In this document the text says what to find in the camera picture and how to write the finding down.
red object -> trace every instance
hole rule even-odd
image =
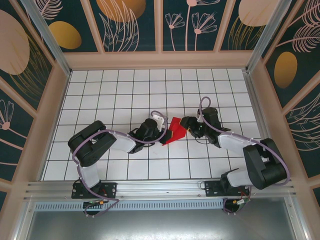
[[[172,118],[171,124],[169,126],[169,130],[172,131],[172,138],[166,141],[165,144],[163,144],[163,146],[166,144],[172,143],[176,140],[182,139],[186,136],[187,130],[180,125],[180,121],[181,121],[181,118],[178,118],[178,117]]]

dark teal wallpaper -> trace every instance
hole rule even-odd
[[[320,207],[320,187],[314,188],[313,193],[314,193],[315,199],[318,202],[318,205]]]
[[[97,52],[80,0],[34,0],[34,3],[64,53]]]
[[[0,179],[12,180],[33,120],[0,90]]]
[[[286,116],[309,178],[320,174],[320,84]]]
[[[285,13],[282,21],[280,22],[277,30],[276,30],[275,33],[273,34],[272,38],[270,39],[269,44],[266,46],[265,50],[264,50],[263,53],[262,53],[262,58],[263,58],[263,59],[265,58],[265,55],[266,55],[267,52],[269,51],[271,44],[273,43],[275,37],[278,35],[279,31],[281,30],[282,26],[284,25],[286,19],[288,18],[288,15],[290,14],[292,8],[295,6],[296,2],[297,2],[297,0],[292,0],[290,6],[289,6],[289,8],[288,8],[288,10],[286,11],[286,13]]]
[[[7,196],[6,192],[0,191],[0,212],[1,212],[2,206],[4,205],[6,196]]]
[[[220,50],[253,50],[277,2],[236,0]]]
[[[156,50],[153,0],[90,0],[104,51]]]
[[[212,51],[226,1],[163,1],[163,51]]]
[[[284,107],[320,70],[320,1],[304,1],[265,66]]]
[[[52,65],[8,0],[0,23],[0,77],[37,109]]]

enclosure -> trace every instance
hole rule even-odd
[[[3,0],[1,239],[318,239],[319,26],[320,0]],[[223,128],[273,139],[290,181],[244,188],[228,214],[240,196],[204,183],[247,160],[189,128],[103,154],[98,178],[120,201],[86,218],[69,139],[98,120],[130,133],[152,111],[172,127],[203,97]]]

white grid mat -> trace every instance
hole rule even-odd
[[[128,133],[158,110],[169,117],[196,116],[200,99],[211,98],[222,125],[259,139],[241,69],[143,69],[73,71],[59,116],[43,180],[76,180],[68,140],[101,120]],[[102,180],[202,179],[245,166],[236,154],[187,137],[136,154],[110,150],[98,161]]]

gold circle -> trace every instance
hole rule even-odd
[[[21,74],[30,56],[28,35],[10,14],[0,10],[0,69],[12,75]]]
[[[71,24],[65,21],[55,21],[49,25],[49,29],[60,47],[65,49],[80,47],[82,43],[80,33]]]
[[[146,0],[96,0],[100,10],[109,19],[121,23],[129,22],[130,18],[125,18],[125,8],[122,2],[124,2],[128,11],[129,9],[132,10],[136,19],[141,17],[146,9]]]
[[[285,89],[294,80],[298,69],[296,56],[291,52],[281,53],[275,63],[274,80],[279,88]]]
[[[250,27],[260,27],[268,23],[278,0],[241,0],[240,21]]]

